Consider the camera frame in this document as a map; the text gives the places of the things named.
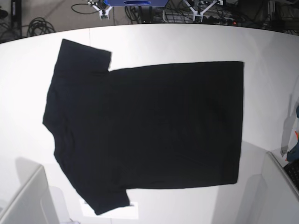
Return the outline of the white right partition panel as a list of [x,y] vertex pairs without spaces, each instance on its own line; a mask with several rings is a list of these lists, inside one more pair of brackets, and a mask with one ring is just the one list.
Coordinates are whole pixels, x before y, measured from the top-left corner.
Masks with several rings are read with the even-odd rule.
[[261,174],[267,189],[257,223],[297,224],[299,192],[271,152],[268,152],[264,158]]

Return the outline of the black T-shirt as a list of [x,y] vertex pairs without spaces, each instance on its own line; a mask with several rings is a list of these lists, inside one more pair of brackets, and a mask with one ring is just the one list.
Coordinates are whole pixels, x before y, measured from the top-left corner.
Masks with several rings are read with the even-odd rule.
[[77,193],[101,215],[128,189],[235,184],[244,63],[174,63],[110,71],[111,53],[62,40],[43,124]]

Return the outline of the white left partition panel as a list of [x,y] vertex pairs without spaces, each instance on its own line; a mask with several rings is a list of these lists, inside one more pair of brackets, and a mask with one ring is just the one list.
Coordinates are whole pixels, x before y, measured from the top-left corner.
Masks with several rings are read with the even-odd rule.
[[58,224],[44,167],[39,165],[0,213],[2,224]]

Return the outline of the black keyboard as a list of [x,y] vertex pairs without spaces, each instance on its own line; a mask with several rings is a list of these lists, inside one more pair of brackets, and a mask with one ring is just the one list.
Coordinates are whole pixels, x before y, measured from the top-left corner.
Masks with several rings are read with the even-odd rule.
[[299,187],[299,161],[293,161],[284,166],[285,172],[288,174],[294,185]]

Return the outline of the black power strip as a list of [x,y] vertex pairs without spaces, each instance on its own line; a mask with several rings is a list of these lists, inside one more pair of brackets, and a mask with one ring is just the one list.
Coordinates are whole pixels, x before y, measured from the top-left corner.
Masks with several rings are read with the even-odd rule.
[[232,20],[230,18],[223,18],[223,17],[214,17],[214,16],[204,16],[202,24],[209,24],[209,25],[224,25],[224,26],[236,26],[238,25],[237,21]]

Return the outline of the white partition panel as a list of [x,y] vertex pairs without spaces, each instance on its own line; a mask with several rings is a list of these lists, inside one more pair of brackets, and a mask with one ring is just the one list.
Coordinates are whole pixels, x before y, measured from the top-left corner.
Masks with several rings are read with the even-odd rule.
[[264,158],[261,174],[267,189],[257,223],[297,224],[299,192],[271,152],[268,152]]
[[2,224],[58,224],[44,167],[39,165],[0,213]]

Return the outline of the blue box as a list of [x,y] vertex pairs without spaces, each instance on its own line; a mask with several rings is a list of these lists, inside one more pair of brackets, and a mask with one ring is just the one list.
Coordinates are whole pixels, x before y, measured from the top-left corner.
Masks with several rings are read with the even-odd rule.
[[168,3],[168,0],[105,0],[104,3],[113,7],[125,7],[125,6],[152,6],[152,7],[164,7]]

